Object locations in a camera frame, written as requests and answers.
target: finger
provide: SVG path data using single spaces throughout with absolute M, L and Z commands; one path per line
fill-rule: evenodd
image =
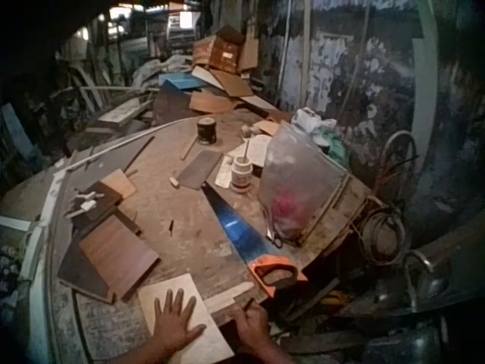
M 177 315 L 180 315 L 180 312 L 182 311 L 182 302 L 183 302 L 183 289 L 180 288 L 177 291 L 177 295 L 175 296 L 174 305 L 172 306 L 172 312 L 176 313 Z
M 172 312 L 172 299 L 173 299 L 172 290 L 167 291 L 167 296 L 165 297 L 165 306 L 164 306 L 164 313 Z
M 246 317 L 246 312 L 244 312 L 241 306 L 235 306 L 230 315 L 233 317 L 238 328 L 247 328 L 248 319 Z
M 161 315 L 161 305 L 160 305 L 159 298 L 155 298 L 154 306 L 155 306 L 155 320 L 156 320 L 157 317 Z
M 194 307 L 196 307 L 196 303 L 197 299 L 194 296 L 190 297 L 190 300 L 187 303 L 187 307 L 183 309 L 182 315 L 180 315 L 185 326 L 187 326 L 187 324 L 189 323 L 190 317 L 194 312 Z
M 186 344 L 189 345 L 197 337 L 199 337 L 200 335 L 202 335 L 202 333 L 204 332 L 205 328 L 207 328 L 207 326 L 205 326 L 205 325 L 197 325 L 192 330 L 190 330 L 189 332 L 187 332 Z

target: cardboard box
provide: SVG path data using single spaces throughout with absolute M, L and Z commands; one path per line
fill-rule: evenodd
M 247 39 L 231 26 L 194 43 L 192 63 L 208 65 L 232 74 L 258 66 L 257 39 Z

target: weathered wall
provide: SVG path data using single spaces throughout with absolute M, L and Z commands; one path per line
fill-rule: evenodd
M 341 118 L 337 115 L 352 78 L 366 1 L 311 2 L 306 105 L 326 118 L 337 119 L 351 152 L 352 171 L 370 186 L 387 138 L 397 130 L 411 130 L 413 125 L 415 65 L 411 40 L 424 36 L 418 1 L 372 0 L 364 67 Z M 433 4 L 439 40 L 438 100 L 430 146 L 415 197 L 408 206 L 416 245 L 445 234 L 485 206 L 483 12 L 475 0 Z M 286 1 L 269 0 L 260 0 L 258 6 L 259 72 L 271 101 L 277 98 L 286 6 Z M 288 111 L 298 106 L 302 35 L 303 2 L 294 0 L 280 94 L 280 107 Z
M 286 24 L 286 2 L 259 3 L 261 70 L 275 99 Z M 414 108 L 412 38 L 421 37 L 415 0 L 371 3 L 363 64 L 338 118 L 352 79 L 364 28 L 365 1 L 313 0 L 306 105 L 338 119 L 354 173 L 373 183 L 380 150 L 397 130 L 410 130 Z M 302 74 L 303 2 L 294 1 L 280 107 L 298 107 Z

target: workbench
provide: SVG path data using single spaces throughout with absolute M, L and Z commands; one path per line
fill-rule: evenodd
M 136 186 L 136 193 L 121 203 L 120 210 L 131 218 L 136 216 L 135 222 L 142 228 L 142 239 L 160 256 L 160 261 L 140 287 L 189 272 L 204 300 L 237 284 L 253 281 L 254 288 L 237 297 L 236 301 L 245 303 L 248 298 L 254 297 L 261 302 L 267 298 L 265 291 L 257 284 L 227 239 L 203 192 L 185 187 L 175 190 L 169 182 L 170 177 L 176 177 L 203 149 L 227 153 L 236 148 L 243 142 L 240 137 L 241 126 L 261 120 L 259 116 L 243 109 L 212 117 L 217 122 L 217 142 L 214 145 L 202 146 L 196 143 L 186 160 L 180 160 L 180 153 L 196 132 L 196 121 L 199 118 L 185 119 L 154 132 L 153 141 L 127 170 L 128 174 L 138 170 L 130 177 Z M 106 147 L 99 146 L 95 152 Z M 87 151 L 75 153 L 69 163 L 73 164 L 87 156 Z M 259 179 L 253 179 L 253 186 L 247 194 L 239 195 L 215 186 L 218 169 L 216 166 L 208 182 L 247 222 L 265 235 L 266 227 L 257 199 Z M 52 221 L 52 235 L 48 240 L 52 244 L 52 248 L 47 249 L 47 252 L 52 252 L 49 267 L 52 285 L 51 323 L 59 350 L 58 358 L 63 362 L 79 362 L 80 358 L 83 361 L 109 359 L 139 346 L 149 337 L 136 292 L 126 302 L 116 300 L 113 305 L 109 305 L 76 293 L 56 278 L 70 243 L 72 229 L 70 221 L 62 214 L 67 211 L 75 194 L 76 181 L 84 173 L 84 168 L 78 168 L 67 174 Z M 7 193 L 2 214 L 32 220 L 35 209 L 29 210 L 27 206 L 23 214 L 18 211 L 19 207 L 15 207 L 15 199 L 19 193 L 44 193 L 44 197 L 40 198 L 43 200 L 49 184 L 47 189 L 36 185 L 25 183 L 24 188 L 28 187 L 29 190 L 19 192 L 19 187 Z M 172 220 L 174 228 L 171 235 L 169 225 Z M 285 246 L 282 251 L 291 255 L 299 268 L 304 268 L 317 256 L 315 251 L 305 251 L 304 248 Z M 214 313 L 213 317 L 219 325 L 229 320 L 227 309 Z

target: plastic bag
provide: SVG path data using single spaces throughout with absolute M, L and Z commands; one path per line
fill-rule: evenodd
M 295 125 L 282 123 L 268 146 L 258 198 L 270 227 L 296 240 L 346 171 Z

